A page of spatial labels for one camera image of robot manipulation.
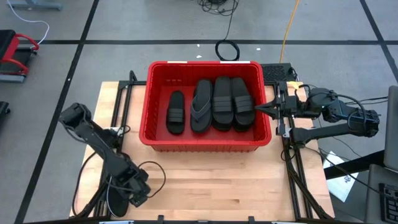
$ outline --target white cable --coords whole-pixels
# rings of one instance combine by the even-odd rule
[[[47,33],[48,33],[49,30],[50,30],[50,25],[49,25],[48,23],[44,22],[44,21],[29,21],[29,20],[27,20],[27,19],[22,18],[21,16],[18,16],[18,14],[14,11],[14,7],[11,5],[11,3],[10,3],[9,0],[7,0],[7,3],[8,3],[8,5],[10,6],[11,11],[12,11],[20,20],[25,21],[25,22],[42,22],[42,23],[44,23],[45,25],[47,25],[47,30],[45,31],[45,34],[44,34],[42,40],[39,41],[39,43],[37,43],[38,45],[41,44],[41,42],[43,42],[43,40],[44,40],[44,39],[46,38],[46,36],[47,36]]]
[[[108,195],[109,195],[109,188],[111,187],[111,182],[112,182],[112,176],[111,176],[111,178],[109,178],[108,189],[106,190],[106,205],[108,206],[109,211],[112,213],[112,215],[113,215],[114,217],[116,217],[116,218],[121,218],[121,217],[115,215],[115,214],[112,212],[111,207],[109,206],[109,197],[108,197]]]

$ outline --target yellow cable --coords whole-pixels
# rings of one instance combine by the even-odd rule
[[[282,63],[282,59],[284,58],[284,51],[285,51],[285,42],[287,38],[287,34],[289,34],[290,26],[292,26],[294,14],[296,13],[297,6],[299,6],[300,0],[296,0],[296,5],[294,6],[292,15],[290,16],[289,24],[287,25],[284,41],[282,43],[282,50],[280,51],[279,63]]]

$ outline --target wooden table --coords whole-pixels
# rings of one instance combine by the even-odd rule
[[[110,127],[117,87],[118,82],[102,83],[94,115],[94,121],[101,127]],[[246,221],[248,216],[254,216],[258,221],[294,220],[286,165],[280,158],[282,140],[275,135],[277,121],[271,120],[271,142],[254,152],[155,152],[139,140],[145,88],[132,88],[127,118],[131,131],[124,137],[122,150],[136,164],[144,161],[161,164],[167,182],[154,198],[149,198],[139,208],[130,205],[123,219],[156,220],[158,215],[164,215],[165,220]],[[294,94],[292,85],[289,85],[289,94]],[[266,86],[266,96],[267,101],[274,98],[272,87]],[[305,100],[303,88],[299,89],[298,96]],[[295,119],[295,124],[304,128],[313,126],[311,119]],[[316,141],[307,146],[318,149]],[[309,191],[325,211],[334,216],[320,156],[308,149],[301,152]],[[84,160],[91,153],[93,150],[88,146]],[[76,197],[77,212],[98,188],[102,164],[97,155],[87,163]],[[152,164],[143,168],[149,174],[148,184],[155,191],[163,181],[163,174]],[[305,217],[302,194],[298,188],[297,192],[301,216]]]

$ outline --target black slide sandal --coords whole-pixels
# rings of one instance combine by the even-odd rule
[[[253,98],[242,78],[233,78],[231,86],[235,112],[233,127],[235,131],[246,131],[253,124],[256,115]]]
[[[167,108],[166,127],[172,134],[181,134],[185,127],[184,95],[181,91],[174,91],[170,95]]]
[[[213,94],[213,127],[220,131],[229,131],[234,119],[232,108],[231,80],[218,77]]]
[[[204,133],[211,125],[211,97],[213,85],[209,80],[199,80],[191,104],[190,125],[194,133]]]

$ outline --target black floor line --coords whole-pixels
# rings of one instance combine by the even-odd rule
[[[68,75],[65,79],[65,83],[63,85],[63,88],[62,88],[62,91],[60,94],[60,98],[58,99],[57,107],[55,108],[54,114],[51,119],[49,130],[47,131],[47,134],[45,136],[43,146],[40,150],[39,157],[37,159],[32,176],[30,177],[29,184],[27,186],[24,198],[22,199],[22,203],[21,203],[21,206],[19,207],[18,214],[17,214],[17,217],[16,217],[14,223],[20,224],[20,223],[24,222],[26,213],[29,208],[30,201],[32,200],[33,194],[35,192],[37,181],[39,180],[39,176],[40,176],[40,173],[41,173],[43,165],[44,165],[45,158],[47,157],[47,153],[50,148],[50,144],[51,144],[51,140],[53,138],[54,132],[55,132],[55,128],[57,127],[58,118],[60,116],[61,110],[63,108],[63,104],[67,97],[67,93],[68,93],[70,84],[72,82],[73,74],[75,73],[76,66],[78,64],[78,61],[79,61],[79,58],[81,55],[81,51],[83,50],[83,46],[84,46],[83,42],[87,38],[87,34],[90,29],[91,22],[93,21],[94,14],[95,14],[95,11],[96,11],[96,8],[98,5],[98,1],[99,0],[93,1],[93,5],[91,7],[90,13],[88,14],[85,28],[83,29],[83,33],[81,34],[81,37],[80,37],[80,43],[78,44],[78,47],[76,48],[75,56],[73,57],[72,64],[70,65]]]
[[[219,40],[85,40],[84,44],[98,45],[178,45],[216,44]],[[280,45],[283,40],[232,40],[237,44]],[[45,40],[42,44],[79,44],[79,40]],[[398,45],[398,40],[286,40],[287,45]]]
[[[365,11],[366,17],[368,18],[369,23],[371,24],[373,32],[377,37],[377,40],[380,41],[380,43],[381,43],[380,46],[384,53],[384,56],[387,59],[388,65],[390,66],[391,71],[394,74],[394,76],[398,82],[398,68],[397,68],[396,62],[395,62],[394,58],[392,57],[390,50],[388,49],[388,47],[383,39],[383,36],[381,35],[379,28],[377,27],[376,21],[374,20],[372,13],[371,13],[368,5],[366,4],[366,1],[365,0],[359,0],[359,1],[361,2],[362,8]]]

